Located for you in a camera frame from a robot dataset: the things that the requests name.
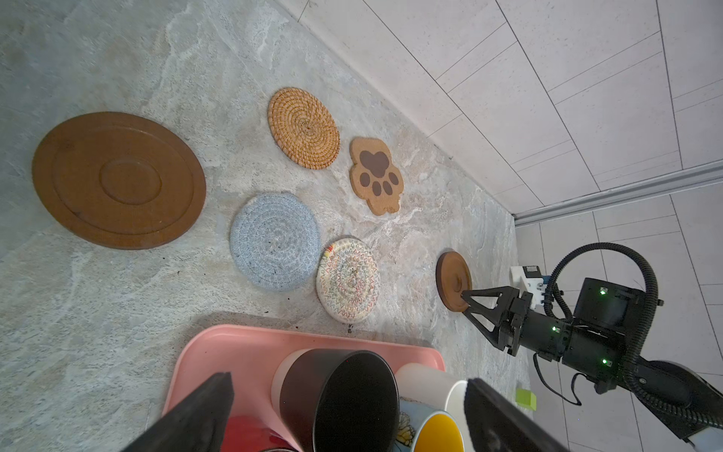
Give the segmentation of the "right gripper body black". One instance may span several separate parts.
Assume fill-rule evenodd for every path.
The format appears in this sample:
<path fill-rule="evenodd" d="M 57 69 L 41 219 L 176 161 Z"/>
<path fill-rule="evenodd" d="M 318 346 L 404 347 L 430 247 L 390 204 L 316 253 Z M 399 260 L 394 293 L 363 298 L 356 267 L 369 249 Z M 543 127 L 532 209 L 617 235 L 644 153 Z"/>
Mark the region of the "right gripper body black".
<path fill-rule="evenodd" d="M 567 322 L 530 308 L 531 295 L 500 298 L 504 306 L 498 327 L 502 350 L 514 356 L 527 348 L 583 374 L 598 390 L 616 387 L 616 335 L 580 321 Z"/>

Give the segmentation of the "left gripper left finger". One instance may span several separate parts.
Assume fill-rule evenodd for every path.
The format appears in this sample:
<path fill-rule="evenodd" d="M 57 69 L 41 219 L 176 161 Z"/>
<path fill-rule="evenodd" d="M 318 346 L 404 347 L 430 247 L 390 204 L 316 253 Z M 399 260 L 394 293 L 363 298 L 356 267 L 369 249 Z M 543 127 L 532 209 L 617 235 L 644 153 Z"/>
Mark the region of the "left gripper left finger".
<path fill-rule="evenodd" d="M 234 398 L 231 373 L 216 373 L 124 452 L 220 451 Z"/>

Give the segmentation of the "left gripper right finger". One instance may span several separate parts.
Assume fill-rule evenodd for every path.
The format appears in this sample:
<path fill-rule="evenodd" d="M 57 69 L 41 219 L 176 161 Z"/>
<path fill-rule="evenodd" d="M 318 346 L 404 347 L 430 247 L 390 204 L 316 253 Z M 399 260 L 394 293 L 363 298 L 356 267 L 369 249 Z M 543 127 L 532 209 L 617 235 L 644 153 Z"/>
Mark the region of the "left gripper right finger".
<path fill-rule="evenodd" d="M 484 380 L 467 380 L 463 408 L 474 451 L 568 451 Z"/>

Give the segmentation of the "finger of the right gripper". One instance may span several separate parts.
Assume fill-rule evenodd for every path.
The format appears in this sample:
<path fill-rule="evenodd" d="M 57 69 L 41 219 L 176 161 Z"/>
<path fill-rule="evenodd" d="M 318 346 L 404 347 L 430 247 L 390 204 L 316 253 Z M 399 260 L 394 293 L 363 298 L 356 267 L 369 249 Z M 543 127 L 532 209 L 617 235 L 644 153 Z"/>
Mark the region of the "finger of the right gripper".
<path fill-rule="evenodd" d="M 506 322 L 506 309 L 497 303 L 495 307 L 487 307 L 474 299 L 468 302 L 469 307 L 464 311 L 467 318 L 478 331 L 497 350 L 508 347 L 508 333 L 504 325 Z"/>
<path fill-rule="evenodd" d="M 512 286 L 487 289 L 472 289 L 461 292 L 461 298 L 467 303 L 471 314 L 482 316 L 505 316 L 520 291 Z M 484 305 L 479 299 L 491 299 L 493 306 Z"/>

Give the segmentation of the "multicolour woven round coaster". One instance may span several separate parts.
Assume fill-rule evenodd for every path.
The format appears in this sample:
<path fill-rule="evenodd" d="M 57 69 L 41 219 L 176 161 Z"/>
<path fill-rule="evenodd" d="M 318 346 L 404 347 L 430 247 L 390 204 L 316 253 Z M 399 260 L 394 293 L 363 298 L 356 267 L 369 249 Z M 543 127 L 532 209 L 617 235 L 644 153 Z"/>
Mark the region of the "multicolour woven round coaster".
<path fill-rule="evenodd" d="M 332 318 L 344 324 L 366 320 L 377 305 L 378 293 L 378 266 L 363 241 L 345 237 L 325 248 L 316 273 L 316 294 Z"/>

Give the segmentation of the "paw shaped cork coaster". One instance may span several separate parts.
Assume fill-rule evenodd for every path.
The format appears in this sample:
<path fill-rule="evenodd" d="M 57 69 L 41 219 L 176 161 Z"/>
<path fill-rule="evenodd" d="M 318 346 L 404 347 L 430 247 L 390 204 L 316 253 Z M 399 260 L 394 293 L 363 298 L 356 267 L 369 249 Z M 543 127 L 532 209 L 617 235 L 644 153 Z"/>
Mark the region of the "paw shaped cork coaster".
<path fill-rule="evenodd" d="M 356 137 L 350 143 L 350 154 L 353 165 L 349 176 L 354 193 L 376 216 L 398 212 L 404 180 L 393 164 L 389 147 L 380 139 Z"/>

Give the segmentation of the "grey-blue woven round coaster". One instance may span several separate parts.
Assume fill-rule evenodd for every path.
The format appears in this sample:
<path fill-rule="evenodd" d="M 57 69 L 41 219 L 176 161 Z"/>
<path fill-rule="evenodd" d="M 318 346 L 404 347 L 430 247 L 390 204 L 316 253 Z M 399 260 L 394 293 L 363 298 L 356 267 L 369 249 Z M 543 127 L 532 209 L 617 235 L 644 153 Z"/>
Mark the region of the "grey-blue woven round coaster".
<path fill-rule="evenodd" d="M 260 193 L 235 215 L 230 251 L 252 284 L 289 292 L 306 284 L 316 270 L 320 231 L 313 212 L 296 195 Z"/>

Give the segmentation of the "dark brown wooden coaster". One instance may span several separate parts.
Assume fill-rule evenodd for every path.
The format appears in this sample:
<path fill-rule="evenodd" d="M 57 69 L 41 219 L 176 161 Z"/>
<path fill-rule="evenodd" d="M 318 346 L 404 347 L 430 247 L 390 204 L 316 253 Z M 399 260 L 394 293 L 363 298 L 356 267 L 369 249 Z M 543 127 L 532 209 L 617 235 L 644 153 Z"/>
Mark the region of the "dark brown wooden coaster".
<path fill-rule="evenodd" d="M 156 122 L 97 112 L 54 127 L 32 161 L 41 203 L 63 227 L 91 243 L 148 250 L 181 237 L 206 197 L 191 148 Z"/>

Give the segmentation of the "woven rattan round coaster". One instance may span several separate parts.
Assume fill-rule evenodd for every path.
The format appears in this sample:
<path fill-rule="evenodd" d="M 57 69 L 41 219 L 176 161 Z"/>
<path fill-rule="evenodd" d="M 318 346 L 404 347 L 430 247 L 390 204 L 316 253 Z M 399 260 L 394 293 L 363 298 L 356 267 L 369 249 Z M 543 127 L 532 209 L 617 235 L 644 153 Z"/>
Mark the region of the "woven rattan round coaster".
<path fill-rule="evenodd" d="M 269 101 L 267 119 L 277 145 L 297 165 L 323 170 L 335 162 L 340 133 L 327 107 L 310 92 L 278 90 Z"/>

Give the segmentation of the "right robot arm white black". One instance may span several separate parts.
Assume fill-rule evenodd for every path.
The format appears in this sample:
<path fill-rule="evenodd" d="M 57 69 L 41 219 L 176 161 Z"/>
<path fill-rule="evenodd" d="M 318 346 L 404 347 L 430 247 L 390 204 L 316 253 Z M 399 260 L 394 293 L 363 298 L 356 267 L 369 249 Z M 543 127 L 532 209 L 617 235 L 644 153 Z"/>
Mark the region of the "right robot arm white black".
<path fill-rule="evenodd" d="M 587 278 L 570 308 L 557 279 L 575 258 L 595 250 L 629 258 L 644 287 Z M 511 356 L 527 348 L 535 362 L 570 367 L 576 376 L 592 382 L 599 395 L 625 389 L 694 450 L 721 450 L 721 391 L 682 365 L 642 356 L 656 311 L 664 303 L 653 267 L 635 250 L 609 242 L 573 250 L 548 278 L 542 312 L 533 310 L 531 293 L 512 286 L 461 289 L 459 297 L 461 313 L 495 348 Z"/>

